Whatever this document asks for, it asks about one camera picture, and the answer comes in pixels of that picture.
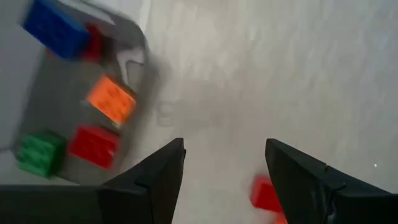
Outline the long orange toy brick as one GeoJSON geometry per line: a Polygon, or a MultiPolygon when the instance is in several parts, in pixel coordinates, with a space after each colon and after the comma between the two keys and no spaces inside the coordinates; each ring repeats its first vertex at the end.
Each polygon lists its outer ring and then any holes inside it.
{"type": "Polygon", "coordinates": [[[86,100],[112,122],[120,125],[135,110],[136,99],[119,83],[103,75],[89,91],[86,100]]]}

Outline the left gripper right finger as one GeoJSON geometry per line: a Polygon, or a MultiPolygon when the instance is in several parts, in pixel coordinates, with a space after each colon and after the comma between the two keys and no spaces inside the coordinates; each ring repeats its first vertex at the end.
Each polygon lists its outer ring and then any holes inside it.
{"type": "Polygon", "coordinates": [[[265,158],[288,224],[398,224],[398,194],[276,139],[266,141],[265,158]]]}

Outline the small green toy brick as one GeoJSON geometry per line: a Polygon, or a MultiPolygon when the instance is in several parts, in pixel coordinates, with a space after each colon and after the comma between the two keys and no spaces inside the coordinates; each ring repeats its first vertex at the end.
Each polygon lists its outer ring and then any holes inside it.
{"type": "Polygon", "coordinates": [[[60,167],[67,140],[57,133],[43,131],[21,138],[17,153],[18,167],[41,177],[53,176],[60,167]]]}

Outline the long blue toy brick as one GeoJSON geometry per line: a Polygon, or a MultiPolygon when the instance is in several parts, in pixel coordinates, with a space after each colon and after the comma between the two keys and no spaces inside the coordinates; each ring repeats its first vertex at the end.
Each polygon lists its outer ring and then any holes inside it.
{"type": "Polygon", "coordinates": [[[33,0],[22,27],[55,55],[74,60],[83,53],[90,33],[49,0],[33,0]]]}

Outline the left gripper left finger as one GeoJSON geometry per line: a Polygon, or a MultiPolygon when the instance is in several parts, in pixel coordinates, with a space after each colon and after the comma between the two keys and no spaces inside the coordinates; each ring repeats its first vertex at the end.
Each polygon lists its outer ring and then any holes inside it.
{"type": "Polygon", "coordinates": [[[185,155],[175,138],[101,185],[0,185],[0,224],[171,224],[185,155]]]}

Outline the long red-orange toy brick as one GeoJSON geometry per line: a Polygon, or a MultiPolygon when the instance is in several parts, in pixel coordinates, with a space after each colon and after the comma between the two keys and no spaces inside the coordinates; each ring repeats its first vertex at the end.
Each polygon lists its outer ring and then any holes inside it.
{"type": "Polygon", "coordinates": [[[99,126],[79,126],[69,142],[71,155],[110,169],[118,151],[119,136],[99,126]]]}

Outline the small red toy brick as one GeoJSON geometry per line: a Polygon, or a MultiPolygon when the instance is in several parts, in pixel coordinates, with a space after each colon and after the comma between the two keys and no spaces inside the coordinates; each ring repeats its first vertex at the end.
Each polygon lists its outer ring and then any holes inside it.
{"type": "Polygon", "coordinates": [[[85,27],[89,32],[90,38],[81,57],[87,61],[99,62],[103,58],[103,35],[93,24],[86,24],[85,27]]]}

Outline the smoky grey plastic bin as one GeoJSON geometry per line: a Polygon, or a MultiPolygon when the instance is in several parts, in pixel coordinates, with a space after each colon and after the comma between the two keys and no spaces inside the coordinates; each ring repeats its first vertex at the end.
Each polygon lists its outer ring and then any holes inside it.
{"type": "Polygon", "coordinates": [[[102,168],[75,156],[67,156],[58,176],[82,185],[102,184],[131,166],[133,134],[153,90],[152,62],[141,20],[150,0],[131,0],[131,12],[123,12],[100,0],[49,0],[72,18],[94,24],[104,35],[104,57],[99,62],[65,60],[44,55],[30,83],[12,152],[21,138],[37,131],[53,131],[71,139],[76,128],[93,125],[121,138],[110,168],[102,168]],[[109,75],[130,91],[137,106],[124,124],[110,120],[90,105],[86,96],[102,75],[109,75]]]}

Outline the long red toy brick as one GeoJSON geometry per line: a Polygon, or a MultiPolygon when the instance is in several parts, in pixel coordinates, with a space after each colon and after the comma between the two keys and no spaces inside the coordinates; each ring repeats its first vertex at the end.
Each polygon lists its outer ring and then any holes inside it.
{"type": "Polygon", "coordinates": [[[255,176],[252,183],[250,201],[254,208],[260,208],[276,213],[282,213],[274,186],[268,176],[255,176]]]}

